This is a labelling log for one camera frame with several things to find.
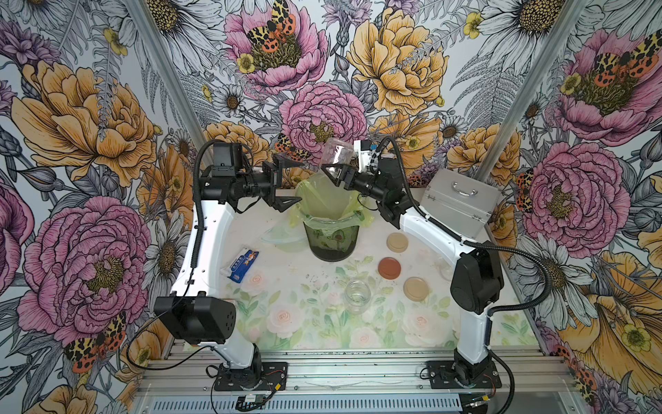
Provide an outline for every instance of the purple flower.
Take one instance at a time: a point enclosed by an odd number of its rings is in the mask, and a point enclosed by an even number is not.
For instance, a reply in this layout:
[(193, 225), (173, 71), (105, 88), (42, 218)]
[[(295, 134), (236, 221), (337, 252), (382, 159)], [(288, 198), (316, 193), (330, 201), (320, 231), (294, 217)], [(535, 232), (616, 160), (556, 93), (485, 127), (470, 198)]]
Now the purple flower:
[(598, 414), (638, 414), (637, 403), (628, 397), (628, 393), (620, 390), (620, 384), (613, 378), (594, 371), (597, 383)]
[(288, 6), (297, 27), (272, 53), (253, 45), (246, 36), (253, 28), (267, 25), (271, 20), (271, 6), (264, 13), (255, 10), (249, 15), (242, 10), (239, 15), (227, 15), (225, 20), (225, 43), (230, 45), (226, 49), (228, 58), (239, 61), (240, 68), (261, 94), (296, 90), (306, 82), (320, 79), (324, 73), (329, 46), (325, 31), (318, 32), (316, 25), (311, 24), (305, 7), (299, 11), (289, 1)]
[(0, 180), (0, 295), (21, 264), (21, 245), (34, 229), (30, 207), (15, 189)]
[(534, 168), (526, 232), (556, 240), (570, 257), (599, 253), (628, 218), (630, 195), (622, 187), (622, 174), (614, 153), (595, 142), (572, 148), (566, 142), (554, 144)]
[(20, 66), (36, 66), (40, 60), (52, 65), (60, 57), (60, 52), (51, 46), (50, 40), (32, 33), (29, 28), (21, 30), (16, 22), (7, 21), (0, 21), (0, 54)]
[(354, 142), (365, 138), (367, 132), (361, 101), (330, 83), (305, 85), (279, 109), (283, 134), (295, 147), (310, 152), (313, 164), (319, 163), (329, 138)]
[(387, 7), (392, 7), (394, 10), (402, 10), (404, 14), (413, 16), (418, 13), (420, 0), (389, 0)]
[(662, 65), (657, 64), (639, 78), (618, 72), (608, 85), (596, 84), (593, 69), (598, 55), (621, 56), (633, 50), (644, 37), (618, 38), (616, 30), (600, 29), (565, 67), (558, 106), (553, 107), (553, 125), (573, 131), (584, 140), (600, 140), (608, 146), (623, 145), (645, 131), (662, 116)]
[(322, 18), (327, 26), (335, 22), (340, 22), (340, 25), (343, 26), (347, 21), (354, 26), (359, 26), (370, 19), (371, 6), (370, 0), (324, 0), (322, 7), (326, 13)]
[(96, 337), (120, 313), (132, 323), (147, 303), (143, 265), (151, 241), (140, 215), (112, 197), (92, 197), (46, 219), (25, 250), (31, 290), (19, 303), (19, 326), (66, 345)]
[(11, 91), (8, 81), (0, 81), (0, 115), (11, 116), (11, 99), (16, 93)]

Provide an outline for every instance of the trash bin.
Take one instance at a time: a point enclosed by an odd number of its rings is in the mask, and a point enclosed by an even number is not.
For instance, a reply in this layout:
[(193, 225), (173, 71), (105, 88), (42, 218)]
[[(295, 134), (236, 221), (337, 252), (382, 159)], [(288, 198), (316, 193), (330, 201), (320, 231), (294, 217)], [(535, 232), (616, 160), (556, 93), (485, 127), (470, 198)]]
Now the trash bin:
[(358, 192), (336, 187), (323, 172), (300, 182), (295, 192), (301, 201), (294, 220), (303, 222), (312, 253), (327, 262), (347, 258), (354, 251), (359, 228), (373, 217), (358, 201)]

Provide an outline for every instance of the vent grille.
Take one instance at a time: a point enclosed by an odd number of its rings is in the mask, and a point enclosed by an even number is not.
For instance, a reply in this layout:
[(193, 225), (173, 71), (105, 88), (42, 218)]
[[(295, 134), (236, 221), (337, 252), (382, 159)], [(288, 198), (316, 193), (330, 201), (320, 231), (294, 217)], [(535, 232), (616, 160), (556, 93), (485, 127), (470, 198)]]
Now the vent grille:
[[(214, 396), (218, 414), (236, 413), (237, 396)], [(461, 411), (458, 394), (417, 395), (276, 395), (263, 414), (298, 413), (439, 413)], [(155, 397), (150, 414), (214, 414), (209, 397)]]

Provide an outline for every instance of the blue tissue package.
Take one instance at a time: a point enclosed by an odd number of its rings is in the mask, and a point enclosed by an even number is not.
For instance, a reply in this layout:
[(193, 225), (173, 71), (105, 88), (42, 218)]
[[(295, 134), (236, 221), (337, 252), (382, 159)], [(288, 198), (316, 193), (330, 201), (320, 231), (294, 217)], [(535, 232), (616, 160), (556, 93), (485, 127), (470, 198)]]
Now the blue tissue package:
[(260, 254), (260, 252), (255, 252), (251, 249), (244, 251), (243, 254), (237, 257), (237, 260), (235, 260), (230, 267), (230, 275), (228, 278), (233, 282), (241, 283), (246, 272), (248, 272), (248, 269), (253, 266), (253, 263), (258, 258), (258, 254)]

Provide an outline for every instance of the metal extrusion bar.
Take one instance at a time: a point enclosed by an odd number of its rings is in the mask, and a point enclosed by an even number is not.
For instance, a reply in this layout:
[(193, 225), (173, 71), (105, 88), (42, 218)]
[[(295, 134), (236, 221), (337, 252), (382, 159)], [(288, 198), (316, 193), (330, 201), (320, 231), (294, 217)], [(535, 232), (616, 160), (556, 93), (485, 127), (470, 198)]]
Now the metal extrusion bar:
[[(158, 27), (152, 18), (152, 14), (143, 0), (130, 0), (125, 1), (124, 4), (133, 18), (133, 21), (138, 29), (145, 49), (149, 53), (150, 62), (155, 70), (161, 75), (167, 88), (172, 101), (177, 107), (184, 126), (191, 135), (191, 140), (196, 148), (202, 147), (206, 142), (203, 137), (202, 128), (198, 117), (193, 111), (193, 106), (189, 101), (186, 91), (182, 86), (175, 64), (170, 58), (170, 51), (166, 48), (165, 43), (161, 40), (161, 34)], [(206, 165), (212, 165), (211, 152), (207, 152), (203, 156), (203, 162)]]
[(517, 91), (515, 100), (506, 114), (506, 118), (501, 122), (494, 144), (487, 152), (478, 171), (474, 174), (473, 178), (475, 180), (485, 181), (490, 176), (492, 169), (497, 164), (499, 156), (501, 156), (504, 148), (506, 148), (512, 133), (515, 132), (515, 128), (520, 122), (522, 114), (526, 111), (526, 108), (531, 102), (537, 86), (542, 82), (543, 77), (547, 73), (547, 69), (549, 69), (551, 63), (558, 56), (559, 49), (565, 47), (568, 36), (579, 20), (587, 3), (587, 0), (567, 0), (565, 2), (561, 13), (556, 20), (556, 24), (554, 24), (549, 32), (547, 41), (543, 45), (542, 50), (538, 53), (538, 57), (534, 59), (531, 65), (531, 70), (526, 76), (522, 87)]

